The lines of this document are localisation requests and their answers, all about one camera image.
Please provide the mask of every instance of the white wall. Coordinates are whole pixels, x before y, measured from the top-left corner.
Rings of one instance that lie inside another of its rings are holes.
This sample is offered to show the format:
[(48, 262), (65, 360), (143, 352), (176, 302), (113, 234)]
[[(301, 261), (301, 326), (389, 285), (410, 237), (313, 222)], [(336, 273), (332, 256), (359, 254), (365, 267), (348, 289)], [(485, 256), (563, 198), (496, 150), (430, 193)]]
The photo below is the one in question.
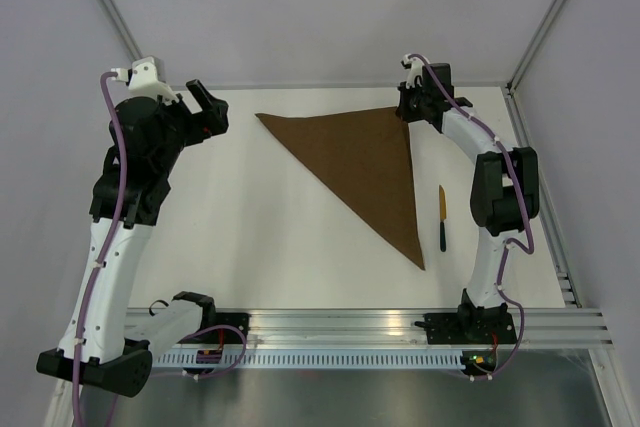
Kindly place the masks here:
[(583, 302), (640, 398), (640, 0), (569, 0), (518, 89)]
[(552, 0), (115, 0), (172, 82), (396, 83), (400, 58), (508, 80)]
[(110, 144), (98, 77), (127, 59), (95, 0), (0, 0), (0, 425), (40, 425)]

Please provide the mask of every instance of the knife blade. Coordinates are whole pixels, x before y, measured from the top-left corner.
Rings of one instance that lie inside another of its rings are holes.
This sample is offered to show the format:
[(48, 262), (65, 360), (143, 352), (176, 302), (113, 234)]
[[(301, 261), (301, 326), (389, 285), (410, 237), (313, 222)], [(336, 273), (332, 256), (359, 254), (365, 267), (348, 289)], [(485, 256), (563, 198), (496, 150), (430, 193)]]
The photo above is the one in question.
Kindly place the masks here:
[(444, 195), (444, 188), (442, 185), (439, 189), (440, 198), (440, 252), (447, 251), (447, 236), (444, 228), (444, 221), (447, 218), (447, 200)]

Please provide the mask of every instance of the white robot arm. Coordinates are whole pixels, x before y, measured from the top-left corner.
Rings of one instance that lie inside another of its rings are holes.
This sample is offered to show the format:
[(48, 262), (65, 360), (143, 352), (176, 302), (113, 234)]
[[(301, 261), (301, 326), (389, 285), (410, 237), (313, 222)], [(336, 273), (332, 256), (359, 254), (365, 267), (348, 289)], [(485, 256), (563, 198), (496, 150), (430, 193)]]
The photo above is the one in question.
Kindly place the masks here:
[(539, 211), (536, 152), (500, 140), (467, 99), (454, 99), (449, 64), (430, 64), (416, 54), (402, 64), (409, 74), (398, 87), (396, 115), (406, 122), (426, 120), (473, 163), (470, 207), (479, 227), (475, 267), (457, 314), (427, 315), (419, 326), (428, 329), (430, 343), (484, 343), (494, 333), (502, 344), (515, 343), (501, 282), (510, 262), (506, 249), (524, 246), (526, 233), (525, 250), (533, 250), (528, 221)]
[[(192, 114), (182, 97), (164, 83), (162, 63), (154, 57), (103, 77), (105, 82), (112, 77), (126, 83), (134, 97), (118, 104), (112, 114), (117, 115), (120, 129), (110, 124), (115, 145), (107, 152), (93, 189), (89, 256), (75, 310), (57, 348), (40, 354), (36, 370), (72, 380), (75, 358), (80, 362), (75, 368), (78, 383), (133, 397), (144, 386), (154, 359), (188, 334), (215, 325), (213, 299), (190, 292), (179, 293), (159, 314), (126, 330), (125, 317), (138, 262), (170, 190), (169, 174), (184, 147), (227, 131), (228, 105), (195, 80), (187, 88), (202, 112)], [(126, 151), (126, 159), (118, 145)], [(124, 191), (122, 160), (128, 165)], [(118, 202), (122, 209), (110, 236)], [(103, 245), (109, 248), (98, 263)], [(89, 302), (83, 308), (87, 291)], [(84, 327), (81, 335), (79, 325)]]

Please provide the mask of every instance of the purple cable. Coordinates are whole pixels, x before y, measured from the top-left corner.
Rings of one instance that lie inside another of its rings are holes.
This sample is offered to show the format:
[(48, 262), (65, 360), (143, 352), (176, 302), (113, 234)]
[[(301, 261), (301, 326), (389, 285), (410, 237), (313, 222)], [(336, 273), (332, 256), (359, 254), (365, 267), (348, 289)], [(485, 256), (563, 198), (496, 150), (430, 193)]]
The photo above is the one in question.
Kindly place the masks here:
[[(429, 75), (433, 79), (433, 82), (436, 84), (436, 86), (438, 87), (440, 92), (442, 92), (442, 95), (444, 95), (445, 99), (447, 99), (447, 102), (449, 102), (451, 107), (453, 107), (464, 118), (466, 118), (470, 122), (473, 122), (478, 127), (480, 127), (482, 130), (484, 130), (489, 137), (491, 137), (494, 140), (496, 139), (496, 137), (497, 137), (496, 134), (493, 132), (493, 130), (491, 130), (491, 128), (487, 124), (482, 122), (477, 117), (473, 117), (473, 116), (469, 115), (469, 113), (466, 112), (462, 107), (460, 107), (458, 105), (458, 103), (455, 101), (455, 99), (453, 99), (453, 97), (451, 97), (449, 95), (449, 92), (447, 92), (447, 89), (444, 88), (444, 85), (442, 85), (442, 82), (440, 82), (440, 79), (438, 79), (438, 76), (436, 75), (435, 71), (433, 70), (431, 65), (429, 65), (429, 61), (426, 59), (426, 57), (424, 57), (423, 55), (420, 55), (420, 54), (409, 54), (408, 58), (409, 59), (419, 59), (419, 60), (421, 60), (422, 63), (424, 64), (425, 68), (427, 69), (427, 72), (429, 73)], [(531, 224), (529, 222), (529, 215), (527, 214), (527, 206), (526, 206), (526, 204), (524, 202), (524, 196), (522, 195), (522, 190), (520, 188), (520, 181), (518, 180), (518, 176), (516, 175), (515, 169), (513, 168), (513, 164), (511, 163), (511, 158), (509, 157), (509, 153), (507, 152), (507, 149), (505, 148), (505, 146), (500, 141), (496, 141), (495, 144), (498, 147), (498, 149), (500, 149), (500, 152), (502, 153), (502, 156), (504, 157), (505, 164), (507, 165), (507, 172), (509, 173), (509, 178), (513, 182), (513, 187), (514, 187), (515, 192), (516, 192), (516, 199), (518, 200), (518, 208), (520, 209), (520, 215), (522, 216), (522, 224), (524, 225), (524, 230), (525, 230), (525, 233), (526, 233), (526, 236), (527, 236), (527, 244), (528, 245), (524, 245), (518, 239), (516, 239), (514, 237), (511, 237), (511, 238), (507, 239), (507, 241), (505, 242), (506, 245), (505, 245), (504, 250), (502, 252), (502, 258), (500, 259), (500, 268), (498, 269), (498, 277), (496, 279), (496, 287), (498, 287), (498, 294), (500, 295), (500, 297), (502, 297), (502, 299), (505, 302), (515, 306), (518, 309), (518, 311), (520, 313), (520, 329), (518, 330), (518, 337), (516, 339), (516, 343), (515, 343), (515, 345), (513, 347), (513, 350), (511, 350), (511, 353), (509, 354), (509, 357), (507, 357), (507, 360), (505, 360), (491, 374), (492, 378), (495, 377), (498, 373), (502, 372), (502, 370), (507, 365), (509, 365), (511, 363), (511, 360), (515, 356), (516, 352), (518, 352), (518, 349), (520, 348), (520, 344), (522, 343), (522, 338), (524, 337), (524, 307), (522, 306), (522, 304), (520, 302), (517, 302), (517, 301), (509, 298), (504, 293), (504, 291), (502, 290), (502, 279), (504, 277), (504, 272), (505, 272), (505, 268), (506, 268), (506, 265), (507, 265), (507, 258), (509, 256), (509, 249), (508, 249), (507, 246), (508, 246), (508, 244), (515, 244), (518, 247), (520, 247), (522, 250), (524, 250), (529, 255), (533, 254), (533, 251), (534, 251), (534, 248), (535, 248), (534, 247), (534, 243), (533, 243), (533, 232), (531, 231)], [(489, 375), (487, 374), (487, 375), (474, 376), (474, 380), (489, 380)]]
[[(240, 352), (240, 355), (238, 356), (238, 358), (229, 367), (222, 369), (218, 372), (211, 372), (210, 374), (198, 375), (198, 380), (211, 379), (213, 377), (221, 377), (231, 372), (233, 369), (235, 369), (238, 366), (240, 362), (242, 362), (242, 359), (244, 358), (244, 355), (247, 352), (247, 338), (245, 337), (245, 335), (242, 333), (240, 329), (238, 329), (237, 327), (234, 327), (233, 325), (214, 325), (212, 327), (207, 327), (206, 329), (202, 329), (202, 330), (199, 330), (198, 332), (187, 335), (184, 339), (181, 340), (181, 342), (185, 340), (193, 339), (194, 337), (198, 337), (208, 332), (213, 332), (215, 330), (230, 330), (231, 332), (236, 333), (238, 337), (240, 337), (240, 340), (242, 341), (242, 352)], [(157, 374), (152, 374), (150, 377), (153, 377), (153, 378), (175, 377), (175, 376), (183, 376), (183, 375), (184, 374), (182, 372), (158, 372)]]
[[(109, 88), (107, 87), (107, 80), (111, 77), (116, 77), (115, 72), (105, 72), (100, 76), (100, 88), (102, 89), (102, 95), (104, 96), (104, 101), (107, 104), (107, 108), (109, 109), (109, 115), (111, 117), (111, 122), (113, 123), (113, 129), (116, 134), (116, 141), (118, 144), (118, 153), (120, 160), (120, 182), (118, 185), (118, 197), (116, 199), (116, 207), (113, 212), (113, 219), (111, 220), (111, 226), (109, 227), (109, 231), (107, 232), (107, 236), (105, 237), (104, 244), (102, 244), (102, 248), (96, 258), (96, 264), (103, 265), (104, 259), (107, 256), (107, 252), (109, 251), (109, 247), (111, 247), (111, 243), (113, 242), (113, 238), (116, 235), (116, 231), (118, 229), (118, 221), (120, 220), (120, 214), (122, 213), (122, 205), (124, 204), (124, 190), (127, 184), (127, 151), (125, 149), (124, 144), (124, 135), (122, 134), (122, 127), (120, 126), (120, 121), (118, 120), (118, 114), (116, 112), (116, 108), (113, 105), (113, 101), (111, 100), (111, 96), (109, 95)], [(98, 275), (100, 274), (99, 268), (94, 268), (91, 271), (91, 275), (89, 276), (89, 280), (87, 281), (87, 286), (84, 289), (84, 294), (82, 295), (82, 303), (80, 304), (80, 311), (78, 313), (78, 322), (76, 323), (76, 338), (81, 339), (84, 334), (84, 325), (87, 318), (87, 311), (89, 310), (89, 304), (91, 302), (91, 295), (93, 294), (93, 289), (96, 285), (96, 280), (98, 279)], [(73, 405), (73, 416), (75, 418), (76, 425), (78, 427), (83, 427), (84, 423), (82, 421), (82, 414), (80, 413), (80, 362), (82, 359), (82, 344), (76, 344), (73, 349), (73, 373), (72, 373), (72, 405)]]

